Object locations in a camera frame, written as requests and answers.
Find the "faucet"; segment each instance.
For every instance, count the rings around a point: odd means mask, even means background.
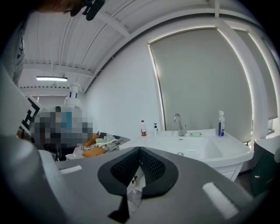
[[[176,121],[176,117],[179,118],[179,130],[178,130],[178,135],[179,136],[185,136],[187,134],[187,131],[185,131],[182,127],[182,124],[181,124],[181,116],[177,113],[174,115],[174,118],[173,118],[173,122]]]

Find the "fluorescent light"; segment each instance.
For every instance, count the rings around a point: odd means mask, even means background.
[[[61,81],[67,82],[67,78],[64,77],[55,77],[55,76],[37,76],[38,81]]]

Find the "soap dish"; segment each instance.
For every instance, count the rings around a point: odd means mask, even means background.
[[[197,138],[197,137],[201,137],[202,135],[201,135],[201,133],[199,133],[199,132],[193,132],[193,133],[190,133],[189,136],[190,136],[190,137]]]

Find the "person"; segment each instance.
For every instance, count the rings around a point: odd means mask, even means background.
[[[67,13],[80,9],[84,0],[37,0],[33,2],[33,10],[30,13],[34,11],[40,13]],[[28,16],[14,30],[2,54],[3,66],[16,86],[18,86],[25,61],[23,34],[27,21]]]

